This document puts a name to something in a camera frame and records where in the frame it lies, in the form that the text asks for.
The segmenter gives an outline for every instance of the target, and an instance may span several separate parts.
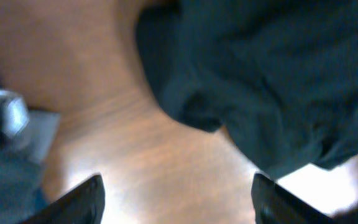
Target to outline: wooden surface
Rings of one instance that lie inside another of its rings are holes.
[[[100,172],[103,223],[253,223],[255,167],[222,132],[167,117],[144,81],[133,26],[145,0],[0,0],[0,80],[62,123],[44,188]],[[280,181],[328,214],[358,203],[358,157]]]

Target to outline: dark cloth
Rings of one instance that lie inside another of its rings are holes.
[[[0,223],[25,220],[45,206],[43,161],[60,116],[28,111],[22,97],[0,90]]]
[[[161,108],[225,125],[271,177],[358,154],[358,0],[181,0],[144,11],[136,39]]]

